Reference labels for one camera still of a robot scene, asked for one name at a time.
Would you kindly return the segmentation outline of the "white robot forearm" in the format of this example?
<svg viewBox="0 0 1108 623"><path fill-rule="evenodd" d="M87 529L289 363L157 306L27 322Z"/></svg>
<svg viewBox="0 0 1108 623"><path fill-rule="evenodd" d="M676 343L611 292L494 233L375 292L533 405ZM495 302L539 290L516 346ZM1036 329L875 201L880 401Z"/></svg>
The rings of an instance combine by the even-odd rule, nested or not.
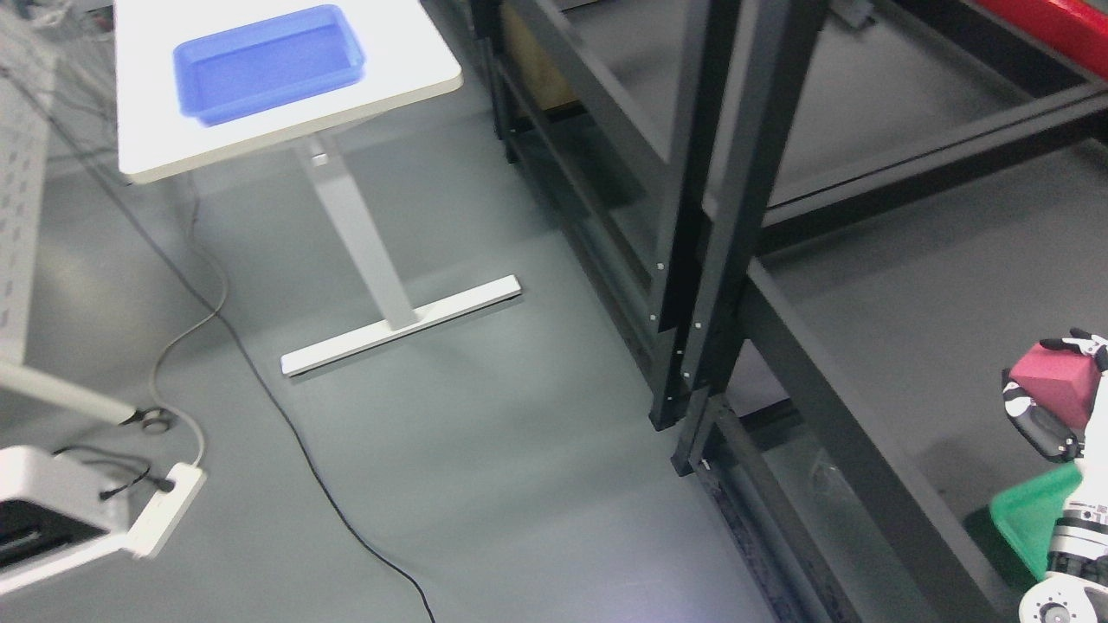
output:
<svg viewBox="0 0 1108 623"><path fill-rule="evenodd" d="M1066 502L1053 525L1042 581L1020 598L1020 622L1107 620L1105 505Z"/></svg>

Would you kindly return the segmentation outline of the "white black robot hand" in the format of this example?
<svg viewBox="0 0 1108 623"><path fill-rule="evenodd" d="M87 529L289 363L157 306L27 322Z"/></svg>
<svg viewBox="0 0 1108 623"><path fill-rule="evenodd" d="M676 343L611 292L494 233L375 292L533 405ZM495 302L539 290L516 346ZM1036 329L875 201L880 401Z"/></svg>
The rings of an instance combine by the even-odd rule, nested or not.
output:
<svg viewBox="0 0 1108 623"><path fill-rule="evenodd" d="M1095 389L1080 426L1069 425L1042 404L1012 368L1001 372L1002 405L1008 421L1051 464L1076 464L1081 476L1064 504L1063 517L1105 525L1105 337L1073 327L1068 337L1044 338L1050 353L1081 357L1095 369Z"/></svg>

